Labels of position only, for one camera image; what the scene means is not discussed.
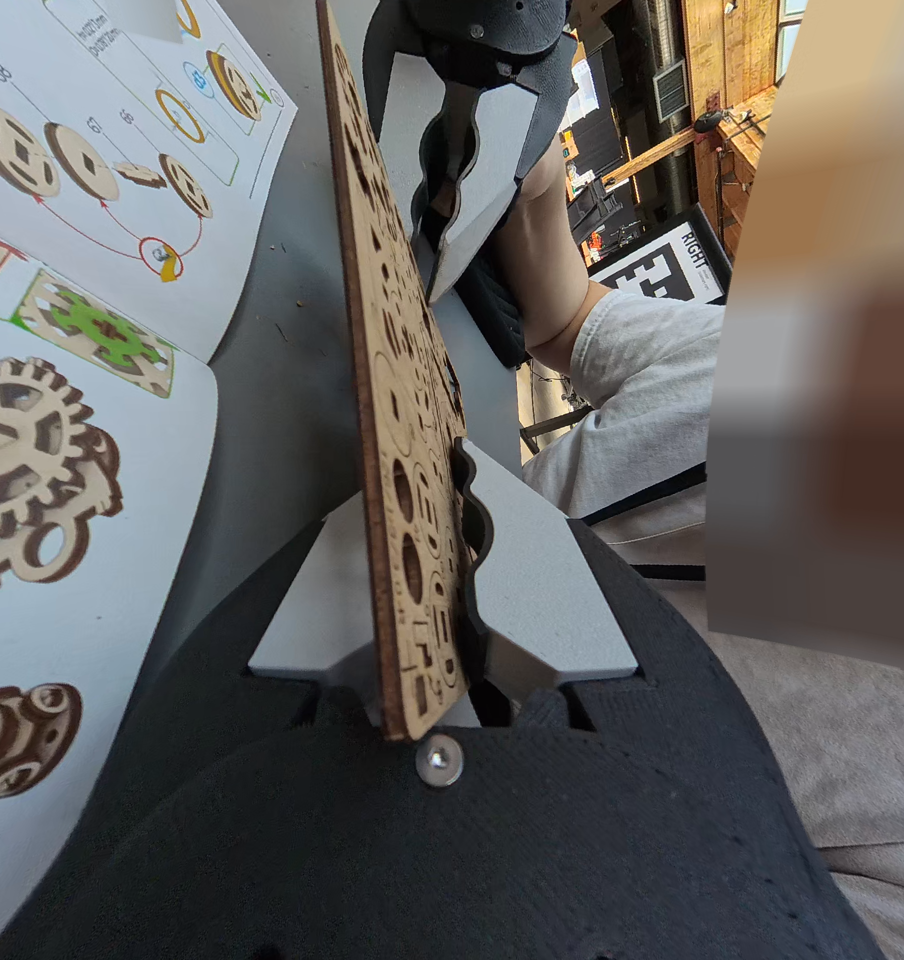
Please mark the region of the assembly instruction booklet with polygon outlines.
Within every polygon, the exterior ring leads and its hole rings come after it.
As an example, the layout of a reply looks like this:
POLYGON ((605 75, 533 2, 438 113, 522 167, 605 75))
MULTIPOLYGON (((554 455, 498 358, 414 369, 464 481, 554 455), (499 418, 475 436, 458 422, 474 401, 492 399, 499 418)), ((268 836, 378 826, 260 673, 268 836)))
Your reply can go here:
POLYGON ((0 2, 0 931, 166 605, 297 110, 218 2, 0 2))

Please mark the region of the black white marker board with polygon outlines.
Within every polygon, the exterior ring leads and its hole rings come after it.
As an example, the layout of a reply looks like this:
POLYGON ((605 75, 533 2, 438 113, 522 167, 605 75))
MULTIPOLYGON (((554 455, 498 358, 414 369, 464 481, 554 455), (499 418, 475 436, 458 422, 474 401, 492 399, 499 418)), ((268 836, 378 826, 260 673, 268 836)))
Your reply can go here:
POLYGON ((723 306, 733 265, 696 203, 588 268, 590 280, 648 298, 723 306))

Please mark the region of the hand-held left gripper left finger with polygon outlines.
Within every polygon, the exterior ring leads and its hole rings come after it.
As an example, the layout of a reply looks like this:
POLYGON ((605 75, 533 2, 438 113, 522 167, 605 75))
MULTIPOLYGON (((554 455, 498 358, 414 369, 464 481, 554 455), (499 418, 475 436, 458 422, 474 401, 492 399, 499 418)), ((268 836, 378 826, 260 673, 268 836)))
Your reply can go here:
POLYGON ((346 687, 381 722, 361 491, 329 513, 252 654, 260 677, 346 687))

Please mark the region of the wooden laser-cut parts sheet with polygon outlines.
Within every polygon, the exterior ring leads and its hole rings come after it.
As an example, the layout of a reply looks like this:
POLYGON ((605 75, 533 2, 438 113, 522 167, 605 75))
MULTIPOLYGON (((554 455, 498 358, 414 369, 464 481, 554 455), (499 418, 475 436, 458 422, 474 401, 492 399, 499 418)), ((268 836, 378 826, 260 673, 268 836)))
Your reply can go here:
POLYGON ((417 741, 468 692, 457 646, 471 561, 453 482, 461 388, 427 306, 338 25, 316 2, 362 486, 381 716, 417 741))

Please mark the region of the person's right forearm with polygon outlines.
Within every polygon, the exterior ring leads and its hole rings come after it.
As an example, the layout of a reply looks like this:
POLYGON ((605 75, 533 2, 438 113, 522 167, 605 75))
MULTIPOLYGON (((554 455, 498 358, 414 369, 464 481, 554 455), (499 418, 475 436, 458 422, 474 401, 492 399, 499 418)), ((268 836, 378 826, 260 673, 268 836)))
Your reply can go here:
POLYGON ((568 376, 578 334, 607 288, 590 280, 571 234, 558 136, 525 177, 493 246, 521 316, 527 353, 568 376))

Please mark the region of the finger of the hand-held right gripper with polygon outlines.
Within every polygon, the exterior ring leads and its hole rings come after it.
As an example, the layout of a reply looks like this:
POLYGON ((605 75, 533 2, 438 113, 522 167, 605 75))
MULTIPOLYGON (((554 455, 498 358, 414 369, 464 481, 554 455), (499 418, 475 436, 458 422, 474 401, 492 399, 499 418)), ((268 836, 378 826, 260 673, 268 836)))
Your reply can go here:
POLYGON ((446 85, 425 57, 396 53, 389 75, 379 150, 407 239, 416 243, 414 198, 424 180, 422 138, 441 113, 446 85))
POLYGON ((512 83, 478 90, 453 83, 443 122, 451 158, 448 222, 437 245, 427 288, 433 305, 458 282, 516 195, 518 162, 537 95, 512 83))

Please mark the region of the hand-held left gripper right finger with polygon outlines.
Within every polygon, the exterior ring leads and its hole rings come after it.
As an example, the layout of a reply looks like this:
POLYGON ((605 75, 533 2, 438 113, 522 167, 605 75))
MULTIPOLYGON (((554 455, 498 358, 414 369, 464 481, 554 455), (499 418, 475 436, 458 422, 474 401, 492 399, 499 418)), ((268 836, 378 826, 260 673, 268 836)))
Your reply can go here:
POLYGON ((574 726, 570 685, 634 676, 633 650, 571 520, 468 438, 456 438, 452 466, 466 678, 503 694, 516 723, 574 726))

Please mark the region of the black padded wrist rest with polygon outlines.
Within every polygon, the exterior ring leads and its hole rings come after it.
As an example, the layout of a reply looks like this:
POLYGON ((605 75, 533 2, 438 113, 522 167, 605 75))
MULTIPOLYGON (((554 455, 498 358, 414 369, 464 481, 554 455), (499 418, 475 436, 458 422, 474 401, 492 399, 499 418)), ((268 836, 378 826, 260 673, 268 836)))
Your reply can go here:
POLYGON ((522 315, 490 244, 475 254, 455 291, 500 363, 520 367, 528 359, 522 315))

